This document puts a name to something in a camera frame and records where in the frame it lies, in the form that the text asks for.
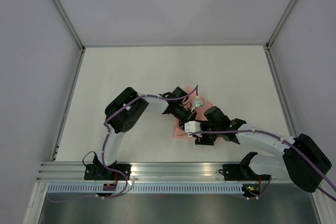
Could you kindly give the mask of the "pink cloth napkin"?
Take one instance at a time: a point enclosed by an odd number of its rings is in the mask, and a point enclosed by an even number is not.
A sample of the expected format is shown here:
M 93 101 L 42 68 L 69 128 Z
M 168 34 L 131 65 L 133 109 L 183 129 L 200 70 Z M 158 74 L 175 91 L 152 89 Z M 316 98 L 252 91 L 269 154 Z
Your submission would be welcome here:
M 174 125 L 174 133 L 173 133 L 173 138 L 175 139 L 188 139 L 190 137 L 187 137 L 184 129 L 179 127 L 179 121 L 177 119 L 177 113 L 180 112 L 181 110 L 192 110 L 192 103 L 196 97 L 196 95 L 200 96 L 200 93 L 198 91 L 198 86 L 195 88 L 187 87 L 185 90 L 176 87 L 171 94 L 169 94 L 169 98 L 180 98 L 184 97 L 183 99 L 179 99 L 176 101 L 171 101 L 170 105 L 172 106 L 171 112 L 172 115 L 175 117 L 173 125 Z M 203 107 L 198 107 L 195 108 L 194 111 L 197 112 L 196 115 L 196 121 L 207 121 L 207 118 L 205 117 L 204 113 L 207 109 L 209 109 L 213 104 L 209 102 L 206 98 L 203 96 L 200 96 L 201 99 L 204 101 L 204 106 Z

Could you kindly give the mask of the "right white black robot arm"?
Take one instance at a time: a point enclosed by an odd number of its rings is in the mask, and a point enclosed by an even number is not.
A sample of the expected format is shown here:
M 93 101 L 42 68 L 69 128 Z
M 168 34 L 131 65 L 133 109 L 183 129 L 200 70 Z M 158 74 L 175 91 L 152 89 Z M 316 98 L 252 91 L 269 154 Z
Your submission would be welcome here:
M 218 107 L 204 113 L 205 121 L 192 121 L 189 136 L 207 142 L 221 137 L 228 142 L 256 148 L 240 162 L 239 172 L 245 179 L 269 175 L 291 180 L 300 189 L 313 193 L 327 178 L 332 163 L 314 140 L 305 134 L 279 135 L 257 128 L 241 119 L 229 119 Z

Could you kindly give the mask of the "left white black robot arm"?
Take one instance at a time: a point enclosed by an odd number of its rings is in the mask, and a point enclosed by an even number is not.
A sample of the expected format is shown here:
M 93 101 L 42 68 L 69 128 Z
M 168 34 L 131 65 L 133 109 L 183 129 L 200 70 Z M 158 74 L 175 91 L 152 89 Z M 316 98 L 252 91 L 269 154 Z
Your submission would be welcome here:
M 114 164 L 121 141 L 126 132 L 130 131 L 143 113 L 171 114 L 178 120 L 178 126 L 184 129 L 184 124 L 196 119 L 196 111 L 183 105 L 192 94 L 198 94 L 198 87 L 186 93 L 180 87 L 173 92 L 164 94 L 142 94 L 132 87 L 123 90 L 105 109 L 104 126 L 107 136 L 103 142 L 102 151 L 98 155 L 101 162 L 96 173 L 104 180 L 114 176 Z

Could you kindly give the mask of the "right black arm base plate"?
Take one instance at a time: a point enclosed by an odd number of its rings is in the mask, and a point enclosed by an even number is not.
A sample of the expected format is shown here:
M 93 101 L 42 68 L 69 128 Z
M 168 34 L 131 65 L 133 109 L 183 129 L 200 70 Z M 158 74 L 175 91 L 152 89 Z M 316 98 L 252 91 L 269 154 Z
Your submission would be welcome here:
M 257 175 L 249 166 L 239 164 L 224 164 L 218 172 L 224 176 L 225 181 L 268 181 L 269 175 Z

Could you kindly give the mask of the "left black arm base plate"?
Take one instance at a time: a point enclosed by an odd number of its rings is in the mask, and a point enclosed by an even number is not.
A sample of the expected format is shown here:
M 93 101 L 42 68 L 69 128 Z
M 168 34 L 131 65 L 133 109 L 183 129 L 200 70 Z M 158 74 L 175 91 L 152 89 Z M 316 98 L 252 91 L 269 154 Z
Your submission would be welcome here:
M 127 179 L 130 178 L 131 174 L 131 164 L 120 164 L 116 163 L 111 166 L 112 169 L 118 170 L 125 174 Z M 104 168 L 103 166 L 97 167 L 95 164 L 88 164 L 86 166 L 84 180 L 117 180 L 117 181 L 125 181 L 125 177 L 111 170 Z

